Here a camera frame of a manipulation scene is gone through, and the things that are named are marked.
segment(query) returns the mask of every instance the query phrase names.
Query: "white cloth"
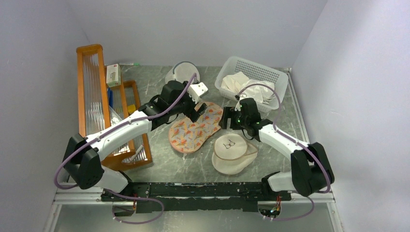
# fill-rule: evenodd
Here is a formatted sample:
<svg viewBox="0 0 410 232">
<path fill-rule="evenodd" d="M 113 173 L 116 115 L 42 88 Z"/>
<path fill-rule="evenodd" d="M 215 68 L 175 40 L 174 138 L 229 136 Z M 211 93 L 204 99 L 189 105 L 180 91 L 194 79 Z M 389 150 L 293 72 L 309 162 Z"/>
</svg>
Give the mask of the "white cloth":
<svg viewBox="0 0 410 232">
<path fill-rule="evenodd" d="M 243 88 L 251 84 L 265 84 L 272 89 L 275 89 L 275 84 L 269 81 L 257 81 L 249 79 L 243 72 L 238 72 L 233 75 L 227 75 L 223 78 L 221 88 L 226 89 L 234 94 L 238 94 Z M 271 90 L 263 86 L 252 86 L 247 88 L 242 94 L 245 94 L 249 98 L 253 98 L 259 103 L 269 103 L 275 98 L 275 95 Z"/>
<path fill-rule="evenodd" d="M 212 165 L 223 174 L 240 173 L 258 155 L 258 149 L 238 134 L 226 134 L 215 140 Z"/>
</svg>

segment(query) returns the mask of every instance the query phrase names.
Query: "white basket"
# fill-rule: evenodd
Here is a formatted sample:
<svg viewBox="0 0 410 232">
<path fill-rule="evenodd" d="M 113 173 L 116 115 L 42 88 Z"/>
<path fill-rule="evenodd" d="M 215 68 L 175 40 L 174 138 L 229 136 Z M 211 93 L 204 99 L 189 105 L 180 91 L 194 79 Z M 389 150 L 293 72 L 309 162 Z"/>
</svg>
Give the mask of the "white basket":
<svg viewBox="0 0 410 232">
<path fill-rule="evenodd" d="M 289 79 L 286 73 L 239 57 L 229 57 L 217 76 L 215 87 L 219 89 L 222 96 L 231 100 L 236 100 L 235 93 L 222 89 L 220 86 L 222 85 L 222 79 L 226 77 L 226 75 L 233 75 L 237 72 L 243 72 L 247 77 L 249 77 L 249 79 L 270 81 L 275 83 L 275 91 L 279 96 L 280 102 L 283 101 Z M 258 102 L 256 102 L 256 104 L 258 105 L 258 110 L 264 113 L 279 108 L 276 97 L 270 101 L 269 104 L 262 104 Z"/>
</svg>

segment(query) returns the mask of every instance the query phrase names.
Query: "cardboard box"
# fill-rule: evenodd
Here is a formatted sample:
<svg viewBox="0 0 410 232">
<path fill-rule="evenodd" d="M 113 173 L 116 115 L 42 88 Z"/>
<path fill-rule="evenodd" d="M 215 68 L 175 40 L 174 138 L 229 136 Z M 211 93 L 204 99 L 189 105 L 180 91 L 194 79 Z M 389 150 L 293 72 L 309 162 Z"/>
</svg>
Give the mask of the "cardboard box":
<svg viewBox="0 0 410 232">
<path fill-rule="evenodd" d="M 113 64 L 107 66 L 107 85 L 108 87 L 114 87 L 121 85 L 121 68 L 119 64 Z"/>
</svg>

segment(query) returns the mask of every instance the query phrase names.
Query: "glasses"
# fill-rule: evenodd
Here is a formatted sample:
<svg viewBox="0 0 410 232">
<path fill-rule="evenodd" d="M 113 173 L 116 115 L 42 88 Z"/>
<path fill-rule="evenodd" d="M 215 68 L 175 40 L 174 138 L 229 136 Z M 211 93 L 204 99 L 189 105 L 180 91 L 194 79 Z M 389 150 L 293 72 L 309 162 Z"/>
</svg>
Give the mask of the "glasses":
<svg viewBox="0 0 410 232">
<path fill-rule="evenodd" d="M 229 148 L 231 148 L 232 146 L 235 146 L 235 142 L 232 142 L 231 140 L 229 140 L 229 144 L 228 145 L 226 145 L 226 144 L 223 144 L 224 146 L 225 146 L 225 148 L 226 149 L 229 149 Z"/>
</svg>

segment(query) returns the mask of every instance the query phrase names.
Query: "gray marble surface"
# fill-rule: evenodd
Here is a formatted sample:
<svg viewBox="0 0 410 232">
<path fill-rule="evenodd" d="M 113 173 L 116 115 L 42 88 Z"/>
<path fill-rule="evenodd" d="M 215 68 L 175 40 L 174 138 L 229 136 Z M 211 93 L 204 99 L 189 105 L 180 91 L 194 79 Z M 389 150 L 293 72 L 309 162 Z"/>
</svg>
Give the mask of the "gray marble surface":
<svg viewBox="0 0 410 232">
<path fill-rule="evenodd" d="M 154 95 L 160 94 L 165 84 L 165 75 L 171 66 L 124 66 L 122 67 L 124 80 L 135 80 L 138 86 L 141 103 L 148 102 Z M 236 101 L 222 97 L 215 87 L 215 80 L 221 67 L 198 67 L 201 82 L 204 82 L 209 93 L 203 97 L 204 101 L 214 102 L 221 107 L 235 106 Z M 262 117 L 273 120 L 278 111 L 273 110 Z M 288 85 L 283 99 L 283 108 L 278 120 L 279 128 L 297 139 L 304 140 L 301 121 L 294 102 L 294 97 Z M 236 175 L 225 175 L 217 172 L 212 165 L 212 144 L 215 139 L 226 133 L 241 131 L 219 130 L 203 144 L 198 151 L 183 154 L 175 151 L 168 140 L 168 131 L 171 125 L 164 125 L 148 133 L 149 145 L 153 163 L 126 171 L 133 181 L 141 182 L 242 182 L 260 181 L 262 177 L 277 171 L 290 170 L 290 162 L 272 147 L 250 141 L 259 148 L 257 158 Z"/>
<path fill-rule="evenodd" d="M 282 203 L 281 218 L 304 214 L 309 203 Z M 158 214 L 134 214 L 129 221 L 145 221 Z M 63 205 L 55 232 L 333 232 L 326 203 L 316 203 L 308 217 L 293 221 L 263 220 L 261 215 L 242 210 L 165 211 L 159 219 L 143 225 L 127 225 L 112 220 L 111 205 Z"/>
</svg>

